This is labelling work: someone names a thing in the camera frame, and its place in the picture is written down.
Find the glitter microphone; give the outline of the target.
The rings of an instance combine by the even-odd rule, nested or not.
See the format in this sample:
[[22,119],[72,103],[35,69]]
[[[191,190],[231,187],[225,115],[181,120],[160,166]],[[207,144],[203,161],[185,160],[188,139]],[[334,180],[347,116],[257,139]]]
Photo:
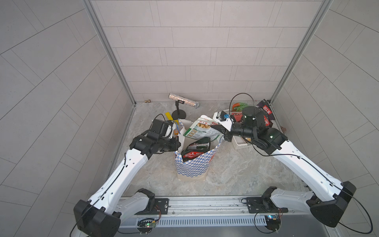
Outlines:
[[181,104],[186,104],[186,105],[192,106],[194,108],[198,108],[200,106],[199,102],[196,102],[196,101],[193,101],[193,100],[190,100],[190,99],[187,99],[185,97],[175,95],[172,93],[169,94],[168,98],[172,99],[174,101],[178,101]]

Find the red green small packet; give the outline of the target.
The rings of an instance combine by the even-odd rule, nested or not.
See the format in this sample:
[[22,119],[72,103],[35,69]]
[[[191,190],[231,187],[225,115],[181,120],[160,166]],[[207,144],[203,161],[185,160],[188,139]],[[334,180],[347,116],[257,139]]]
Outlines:
[[248,106],[249,105],[247,103],[243,103],[243,102],[233,104],[231,115],[234,117],[236,122],[241,122],[242,110]]

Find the black microphone stand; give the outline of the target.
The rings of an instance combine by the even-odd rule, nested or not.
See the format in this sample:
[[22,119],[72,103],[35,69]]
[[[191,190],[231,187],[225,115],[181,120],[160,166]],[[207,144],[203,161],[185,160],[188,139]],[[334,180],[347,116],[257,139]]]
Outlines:
[[179,109],[179,104],[184,104],[184,101],[181,101],[181,100],[175,101],[176,110],[171,114],[173,120],[185,119],[187,116],[184,110]]

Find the aluminium rail frame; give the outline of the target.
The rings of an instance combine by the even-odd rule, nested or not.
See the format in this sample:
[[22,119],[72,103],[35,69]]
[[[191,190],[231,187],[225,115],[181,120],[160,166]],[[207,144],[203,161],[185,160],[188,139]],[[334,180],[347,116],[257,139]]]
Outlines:
[[157,197],[168,198],[169,208],[166,215],[141,215],[139,213],[122,221],[121,228],[136,228],[137,233],[149,233],[154,228],[138,228],[138,221],[145,218],[158,220],[155,228],[178,227],[237,227],[263,226],[267,229],[265,216],[278,215],[281,221],[287,216],[305,215],[311,220],[315,218],[307,213],[288,208],[278,208],[278,213],[253,213],[248,211],[246,198],[240,196],[219,197]]

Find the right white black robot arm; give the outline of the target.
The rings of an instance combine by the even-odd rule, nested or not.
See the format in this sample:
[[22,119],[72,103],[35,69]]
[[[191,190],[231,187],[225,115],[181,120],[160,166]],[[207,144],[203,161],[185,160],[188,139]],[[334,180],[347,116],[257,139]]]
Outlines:
[[224,111],[213,116],[212,128],[224,134],[231,141],[234,136],[246,139],[269,157],[274,157],[310,188],[309,192],[293,192],[279,188],[269,188],[265,195],[278,208],[288,208],[312,214],[319,222],[336,227],[356,191],[349,181],[329,175],[309,158],[278,129],[266,125],[265,110],[248,106],[242,110],[240,122]]

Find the yellow block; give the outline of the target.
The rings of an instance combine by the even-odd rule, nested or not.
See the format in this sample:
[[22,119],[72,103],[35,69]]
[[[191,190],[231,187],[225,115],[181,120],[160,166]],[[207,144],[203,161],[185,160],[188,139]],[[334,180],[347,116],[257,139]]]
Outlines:
[[166,113],[165,113],[165,116],[166,116],[167,119],[168,119],[169,121],[171,121],[173,124],[175,123],[177,126],[180,125],[179,120],[178,120],[178,119],[174,119],[174,118],[172,117],[172,115],[171,115],[169,112],[166,112]]

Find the white plastic basket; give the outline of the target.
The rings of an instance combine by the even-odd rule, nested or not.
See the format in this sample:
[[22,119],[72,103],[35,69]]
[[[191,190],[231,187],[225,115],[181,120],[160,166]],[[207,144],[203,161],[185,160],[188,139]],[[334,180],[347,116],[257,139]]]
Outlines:
[[249,141],[251,141],[250,138],[247,138],[246,139],[247,141],[245,141],[242,137],[239,137],[239,136],[234,136],[233,137],[233,140],[232,140],[232,144],[234,146],[234,148],[236,150],[241,150],[241,149],[244,149],[244,148],[248,148],[248,147],[251,147],[252,144],[249,143]]

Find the blue checkered paper bag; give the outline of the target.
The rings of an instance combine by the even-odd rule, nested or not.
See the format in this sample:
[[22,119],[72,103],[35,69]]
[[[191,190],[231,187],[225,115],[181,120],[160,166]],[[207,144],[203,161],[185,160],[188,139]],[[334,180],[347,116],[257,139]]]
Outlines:
[[196,140],[186,138],[184,136],[184,133],[193,124],[193,122],[185,119],[180,119],[179,123],[180,125],[178,126],[178,138],[181,143],[181,146],[177,151],[174,152],[174,161],[178,174],[178,179],[181,181],[205,180],[208,169],[219,147],[221,146],[224,135],[221,135],[214,141],[211,141],[211,147],[208,152],[202,154],[194,160],[187,161],[184,163],[182,160],[181,153],[184,150],[186,150],[189,144],[195,142]]

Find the right circuit board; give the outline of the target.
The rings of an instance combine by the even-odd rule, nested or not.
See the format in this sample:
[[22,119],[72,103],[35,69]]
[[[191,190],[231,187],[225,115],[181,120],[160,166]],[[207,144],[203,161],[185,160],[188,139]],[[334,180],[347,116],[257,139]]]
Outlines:
[[265,216],[266,228],[271,232],[279,231],[281,228],[281,218],[278,215]]

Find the circuit board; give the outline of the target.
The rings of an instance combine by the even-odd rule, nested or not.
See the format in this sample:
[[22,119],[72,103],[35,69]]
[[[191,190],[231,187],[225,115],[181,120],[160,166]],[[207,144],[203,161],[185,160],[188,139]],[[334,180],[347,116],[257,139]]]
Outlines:
[[138,228],[155,228],[158,223],[157,219],[154,218],[145,218],[137,223]]
[[281,228],[281,218],[278,215],[265,216],[266,228],[271,232],[279,231]]

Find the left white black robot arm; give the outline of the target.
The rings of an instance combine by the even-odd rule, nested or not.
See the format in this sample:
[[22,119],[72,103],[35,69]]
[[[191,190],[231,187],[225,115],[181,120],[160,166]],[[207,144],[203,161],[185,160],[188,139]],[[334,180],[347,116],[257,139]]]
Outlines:
[[88,200],[79,200],[74,207],[75,229],[89,237],[113,237],[122,221],[156,209],[155,194],[138,190],[121,201],[123,193],[138,171],[152,155],[174,152],[181,143],[174,135],[177,124],[171,120],[154,119],[150,129],[136,136],[116,170]]

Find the purple black fish packet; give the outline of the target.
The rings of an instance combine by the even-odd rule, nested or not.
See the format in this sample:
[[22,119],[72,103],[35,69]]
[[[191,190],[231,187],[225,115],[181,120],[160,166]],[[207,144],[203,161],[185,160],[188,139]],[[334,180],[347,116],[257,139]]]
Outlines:
[[184,136],[195,140],[209,137],[211,141],[214,141],[223,134],[212,128],[212,125],[218,124],[212,118],[202,115],[187,129]]

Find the left circuit board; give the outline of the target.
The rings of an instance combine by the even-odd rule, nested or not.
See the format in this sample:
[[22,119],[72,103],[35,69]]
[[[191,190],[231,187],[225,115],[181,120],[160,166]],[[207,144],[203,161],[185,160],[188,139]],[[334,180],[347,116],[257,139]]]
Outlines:
[[158,223],[157,219],[154,218],[145,218],[137,223],[138,228],[155,228]]

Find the black red condiment packet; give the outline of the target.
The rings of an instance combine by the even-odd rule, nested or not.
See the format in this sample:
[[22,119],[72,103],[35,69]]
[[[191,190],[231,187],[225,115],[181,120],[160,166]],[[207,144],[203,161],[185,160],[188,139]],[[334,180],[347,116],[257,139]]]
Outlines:
[[194,160],[195,158],[201,156],[202,154],[205,154],[208,152],[206,149],[192,149],[192,150],[184,150],[181,153],[183,162]]

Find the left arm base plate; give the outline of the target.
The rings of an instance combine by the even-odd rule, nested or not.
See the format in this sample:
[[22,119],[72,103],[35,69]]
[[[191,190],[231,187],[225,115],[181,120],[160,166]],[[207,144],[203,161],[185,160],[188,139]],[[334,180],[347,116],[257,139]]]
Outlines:
[[141,211],[141,215],[166,215],[169,208],[168,198],[155,198],[154,203],[149,201],[148,206],[145,210]]

